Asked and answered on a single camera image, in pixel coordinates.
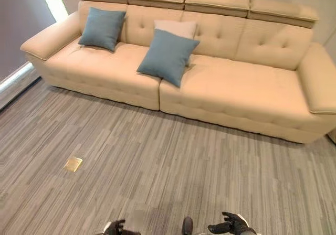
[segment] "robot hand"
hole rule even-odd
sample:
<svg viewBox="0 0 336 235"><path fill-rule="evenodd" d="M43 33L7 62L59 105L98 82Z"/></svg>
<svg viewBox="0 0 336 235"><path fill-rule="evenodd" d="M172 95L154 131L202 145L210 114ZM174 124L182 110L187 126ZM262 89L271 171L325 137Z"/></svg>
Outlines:
<svg viewBox="0 0 336 235"><path fill-rule="evenodd" d="M222 212L223 216L227 216L224 218L224 223L219 223L217 225L210 225L208 229L213 234L222 234L222 233L231 233L234 235L241 235L243 232L251 232L256 234L254 229L250 228L247 222L242 219L240 216L230 213L230 212Z"/></svg>

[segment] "sofa base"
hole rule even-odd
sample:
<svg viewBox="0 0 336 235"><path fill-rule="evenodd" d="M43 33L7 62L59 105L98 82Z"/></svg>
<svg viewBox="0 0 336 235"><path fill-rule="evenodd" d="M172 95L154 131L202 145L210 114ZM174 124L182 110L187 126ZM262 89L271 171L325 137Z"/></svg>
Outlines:
<svg viewBox="0 0 336 235"><path fill-rule="evenodd" d="M247 132L278 137L297 143L311 143L323 136L323 134L320 133L291 129L273 123L257 122L245 117L242 118L224 113L209 112L203 109L188 108L182 104L171 104L161 101L160 108L160 110L165 113L180 115L186 118L218 124L221 126L232 127L234 129L240 129Z"/></svg>
<svg viewBox="0 0 336 235"><path fill-rule="evenodd" d="M139 94L129 94L121 90L111 90L106 87L92 86L87 83L76 83L70 80L48 77L47 83L54 87L60 87L67 90L92 95L102 99L113 100L142 108L158 111L159 103L157 100L146 98Z"/></svg>

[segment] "seat cushion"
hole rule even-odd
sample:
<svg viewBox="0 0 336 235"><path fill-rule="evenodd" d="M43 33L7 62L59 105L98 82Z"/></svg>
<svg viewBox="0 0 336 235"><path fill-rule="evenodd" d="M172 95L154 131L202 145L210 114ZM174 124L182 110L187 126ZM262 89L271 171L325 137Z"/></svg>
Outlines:
<svg viewBox="0 0 336 235"><path fill-rule="evenodd" d="M115 52L74 40L46 61L57 86L101 98L159 109L160 78L137 73L148 47L118 43Z"/></svg>
<svg viewBox="0 0 336 235"><path fill-rule="evenodd" d="M192 57L180 88L162 80L160 109L288 140L293 136L289 129L314 138L330 127L309 112L295 71L201 55ZM273 131L274 126L281 131Z"/></svg>

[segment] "blue pillow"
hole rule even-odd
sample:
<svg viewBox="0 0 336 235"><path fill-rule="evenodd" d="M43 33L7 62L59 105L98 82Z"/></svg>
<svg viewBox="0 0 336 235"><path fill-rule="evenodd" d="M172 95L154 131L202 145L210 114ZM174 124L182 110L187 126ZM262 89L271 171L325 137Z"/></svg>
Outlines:
<svg viewBox="0 0 336 235"><path fill-rule="evenodd" d="M200 41L156 29L138 72L163 78L180 87L184 67L199 43Z"/></svg>
<svg viewBox="0 0 336 235"><path fill-rule="evenodd" d="M125 11L90 8L86 26L78 44L114 51L125 14Z"/></svg>

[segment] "black shoe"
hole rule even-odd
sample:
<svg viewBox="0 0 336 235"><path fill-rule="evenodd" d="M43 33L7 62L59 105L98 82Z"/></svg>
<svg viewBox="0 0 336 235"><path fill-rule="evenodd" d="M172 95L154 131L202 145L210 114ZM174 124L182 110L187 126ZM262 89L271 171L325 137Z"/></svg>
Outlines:
<svg viewBox="0 0 336 235"><path fill-rule="evenodd" d="M193 220L191 217L186 217L183 220L182 235L193 234Z"/></svg>

